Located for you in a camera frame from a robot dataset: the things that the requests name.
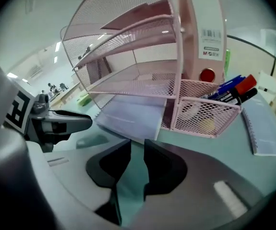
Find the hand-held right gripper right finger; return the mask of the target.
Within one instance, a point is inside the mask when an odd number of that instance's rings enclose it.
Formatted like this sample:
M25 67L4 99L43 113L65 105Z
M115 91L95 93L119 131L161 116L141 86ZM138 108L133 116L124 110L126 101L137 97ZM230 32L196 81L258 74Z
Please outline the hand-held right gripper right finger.
M244 177L209 155L147 139L149 181L132 230L240 230L265 198Z

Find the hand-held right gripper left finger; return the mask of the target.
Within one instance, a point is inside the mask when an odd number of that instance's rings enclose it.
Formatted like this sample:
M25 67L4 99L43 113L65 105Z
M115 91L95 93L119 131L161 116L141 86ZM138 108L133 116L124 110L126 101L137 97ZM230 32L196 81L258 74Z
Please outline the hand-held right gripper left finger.
M131 160L131 140L44 154L60 183L83 206L121 224L117 183Z

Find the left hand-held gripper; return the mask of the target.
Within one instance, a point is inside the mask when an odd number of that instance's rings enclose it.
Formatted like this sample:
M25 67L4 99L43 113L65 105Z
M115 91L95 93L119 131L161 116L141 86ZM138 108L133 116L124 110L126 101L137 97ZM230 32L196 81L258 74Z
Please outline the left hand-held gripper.
M27 141L36 142L43 152L52 152L53 144L68 140L72 133L89 129L90 116L65 110L49 111L49 96L37 92L27 82L16 82L18 93L5 118L6 127L18 131Z

